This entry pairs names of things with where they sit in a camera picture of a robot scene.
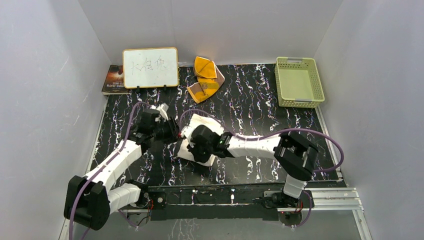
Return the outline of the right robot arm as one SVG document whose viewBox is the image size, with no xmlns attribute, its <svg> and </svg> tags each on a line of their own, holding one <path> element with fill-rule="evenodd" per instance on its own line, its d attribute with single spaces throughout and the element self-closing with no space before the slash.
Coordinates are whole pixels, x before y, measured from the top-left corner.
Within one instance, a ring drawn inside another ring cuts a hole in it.
<svg viewBox="0 0 424 240">
<path fill-rule="evenodd" d="M 238 137 L 230 132 L 217 134 L 205 125 L 186 126 L 181 135 L 188 141 L 194 161 L 205 164 L 209 157 L 258 157 L 275 159 L 286 171 L 282 202 L 295 207 L 302 191 L 312 179 L 319 150 L 315 144 L 295 131 L 265 137 Z"/>
</svg>

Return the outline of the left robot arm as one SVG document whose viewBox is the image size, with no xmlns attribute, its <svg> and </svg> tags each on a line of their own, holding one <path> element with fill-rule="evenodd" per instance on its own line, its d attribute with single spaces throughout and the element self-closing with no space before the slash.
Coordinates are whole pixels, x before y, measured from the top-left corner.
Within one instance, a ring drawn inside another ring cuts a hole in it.
<svg viewBox="0 0 424 240">
<path fill-rule="evenodd" d="M 120 187 L 113 185 L 152 143 L 170 144 L 178 140 L 179 127 L 167 110 L 165 103 L 144 110 L 125 139 L 101 164 L 84 176 L 71 178 L 64 206 L 66 219 L 99 230 L 112 213 L 123 207 L 149 206 L 152 201 L 146 184 L 128 180 Z"/>
</svg>

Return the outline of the white towel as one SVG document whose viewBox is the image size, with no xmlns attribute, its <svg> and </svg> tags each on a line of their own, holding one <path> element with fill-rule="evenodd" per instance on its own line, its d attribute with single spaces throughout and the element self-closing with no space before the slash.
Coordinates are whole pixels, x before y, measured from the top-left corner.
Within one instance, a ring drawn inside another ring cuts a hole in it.
<svg viewBox="0 0 424 240">
<path fill-rule="evenodd" d="M 221 124 L 211 118 L 193 114 L 189 124 L 182 127 L 182 142 L 177 157 L 192 161 L 201 166 L 211 167 L 217 157 L 217 146 L 224 133 Z"/>
</svg>

